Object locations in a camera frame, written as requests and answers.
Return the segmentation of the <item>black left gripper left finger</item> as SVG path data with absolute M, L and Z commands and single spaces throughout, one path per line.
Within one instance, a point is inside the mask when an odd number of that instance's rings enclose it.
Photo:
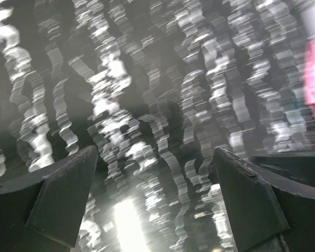
M 98 160 L 88 146 L 0 184 L 0 251 L 75 247 Z

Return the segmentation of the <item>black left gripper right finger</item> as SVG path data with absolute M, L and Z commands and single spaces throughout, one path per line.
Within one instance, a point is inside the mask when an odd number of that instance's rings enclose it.
M 238 251 L 315 251 L 315 187 L 221 148 L 214 161 Z

